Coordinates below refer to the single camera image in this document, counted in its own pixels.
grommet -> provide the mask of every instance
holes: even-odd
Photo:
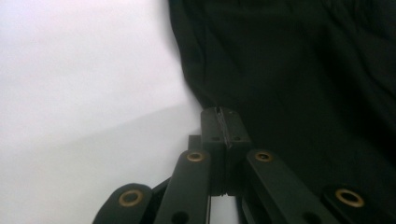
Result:
[[[271,161],[273,159],[272,155],[265,151],[260,151],[256,153],[256,160],[258,161]]]
[[[204,159],[204,155],[200,152],[192,152],[187,155],[187,160],[189,161],[202,161]]]
[[[351,207],[363,207],[364,200],[356,192],[349,189],[338,189],[335,192],[335,197],[342,203],[345,203]]]
[[[132,207],[143,200],[143,193],[138,189],[131,189],[121,194],[119,204],[123,207]]]

black fabric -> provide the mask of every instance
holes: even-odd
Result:
[[[348,184],[396,217],[396,2],[171,0],[185,78],[240,113],[317,195]]]

black bar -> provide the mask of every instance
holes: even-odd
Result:
[[[155,224],[206,224],[209,219],[210,155],[183,152],[163,195]]]
[[[225,191],[230,196],[241,196],[245,187],[244,162],[253,144],[238,113],[224,107],[217,112],[226,139]]]
[[[273,152],[250,151],[247,155],[247,176],[271,223],[339,223]]]
[[[219,196],[225,193],[226,146],[215,107],[208,108],[201,113],[201,132],[202,149],[207,151],[212,159],[210,194]]]
[[[163,201],[163,195],[166,192],[166,188],[168,187],[170,178],[164,180],[161,184],[156,186],[151,190],[152,197],[149,202],[148,207],[146,208],[145,216],[143,217],[141,224],[152,224],[154,222],[155,217],[157,216],[158,209],[161,206]]]

